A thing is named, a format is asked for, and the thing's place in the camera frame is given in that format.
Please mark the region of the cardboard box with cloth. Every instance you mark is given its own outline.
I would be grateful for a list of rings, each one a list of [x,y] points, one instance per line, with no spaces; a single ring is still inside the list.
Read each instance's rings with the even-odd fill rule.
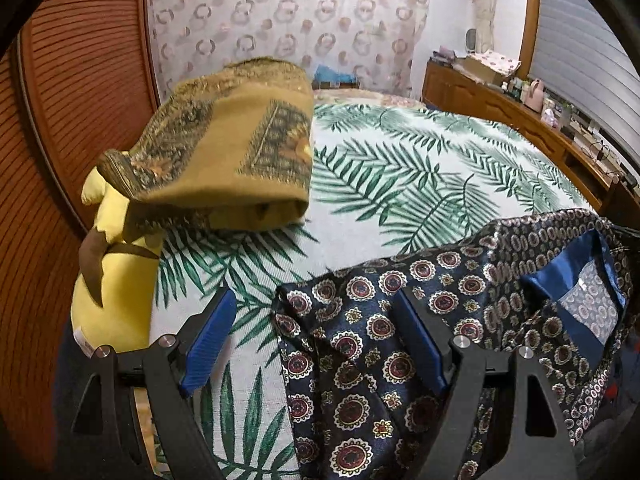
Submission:
[[[509,58],[493,50],[470,53],[464,58],[457,58],[454,63],[454,67],[466,76],[483,84],[496,86],[501,86],[503,81],[510,79],[520,66],[521,61],[517,58]]]

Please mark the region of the yellow pillow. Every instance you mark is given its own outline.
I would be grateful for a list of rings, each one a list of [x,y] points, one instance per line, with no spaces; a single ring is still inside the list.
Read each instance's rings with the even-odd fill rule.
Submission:
[[[96,205],[93,227],[78,252],[70,322],[85,356],[108,344],[117,352],[149,345],[152,303],[165,234],[127,242],[124,227],[129,200],[99,171],[89,172],[81,190],[84,205]]]

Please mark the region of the floral bed blanket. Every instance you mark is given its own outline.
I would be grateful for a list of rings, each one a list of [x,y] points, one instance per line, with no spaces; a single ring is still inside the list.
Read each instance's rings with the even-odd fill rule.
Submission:
[[[352,88],[314,90],[314,102],[316,104],[363,104],[401,107],[411,108],[412,110],[423,110],[426,107],[421,101],[406,98],[405,96]]]

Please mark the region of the pink tissue pack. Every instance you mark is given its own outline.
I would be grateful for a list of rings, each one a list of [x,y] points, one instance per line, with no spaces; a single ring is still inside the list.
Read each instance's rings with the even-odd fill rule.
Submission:
[[[545,107],[542,110],[540,114],[540,120],[543,124],[545,124],[549,128],[559,129],[558,118],[556,118],[554,114],[554,110],[552,110],[552,108],[550,107]]]

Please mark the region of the pink kettle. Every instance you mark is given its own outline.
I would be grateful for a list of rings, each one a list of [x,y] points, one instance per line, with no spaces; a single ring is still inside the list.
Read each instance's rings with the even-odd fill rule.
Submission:
[[[544,83],[533,80],[522,92],[523,104],[533,112],[540,114],[544,106]]]

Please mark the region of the navy patterned silk shirt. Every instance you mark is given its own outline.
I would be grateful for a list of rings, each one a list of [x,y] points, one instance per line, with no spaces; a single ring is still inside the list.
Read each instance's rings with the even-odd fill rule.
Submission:
[[[638,259],[636,231],[565,209],[280,286],[273,323],[300,475],[398,479],[442,414],[398,292],[475,347],[531,348],[578,442],[639,313]]]

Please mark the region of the grey window roller blind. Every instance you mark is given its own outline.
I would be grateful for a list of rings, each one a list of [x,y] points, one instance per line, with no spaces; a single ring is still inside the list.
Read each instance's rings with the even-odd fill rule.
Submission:
[[[539,0],[529,75],[570,101],[639,158],[639,75],[588,0]]]

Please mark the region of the brown louvered wardrobe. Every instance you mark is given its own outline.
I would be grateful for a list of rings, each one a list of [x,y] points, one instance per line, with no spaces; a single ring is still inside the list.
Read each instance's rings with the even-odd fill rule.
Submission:
[[[52,390],[99,156],[158,97],[146,0],[1,0],[1,474],[44,477]]]

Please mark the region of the palm leaf bed sheet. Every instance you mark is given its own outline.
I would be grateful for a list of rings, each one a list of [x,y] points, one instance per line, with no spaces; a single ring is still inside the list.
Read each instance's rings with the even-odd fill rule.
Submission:
[[[552,160],[500,122],[363,104],[314,111],[305,218],[265,233],[167,234],[151,333],[178,330],[221,286],[230,334],[190,405],[227,479],[305,479],[272,304],[277,289],[372,259],[463,240],[487,223],[586,206]]]

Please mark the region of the folded mustard patterned cloth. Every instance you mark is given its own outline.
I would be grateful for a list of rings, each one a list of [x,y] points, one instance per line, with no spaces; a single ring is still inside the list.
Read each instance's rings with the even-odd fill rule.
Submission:
[[[251,58],[180,82],[126,152],[99,173],[128,200],[124,235],[163,229],[264,232],[303,220],[314,94],[306,72]]]

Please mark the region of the long wooden sideboard cabinet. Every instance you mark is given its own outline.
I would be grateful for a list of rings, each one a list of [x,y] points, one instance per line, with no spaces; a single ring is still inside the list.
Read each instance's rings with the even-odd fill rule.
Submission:
[[[618,177],[607,177],[586,150],[544,125],[525,105],[433,61],[426,64],[422,98],[445,112],[502,122],[521,133],[562,170],[596,211],[637,229],[639,199]]]

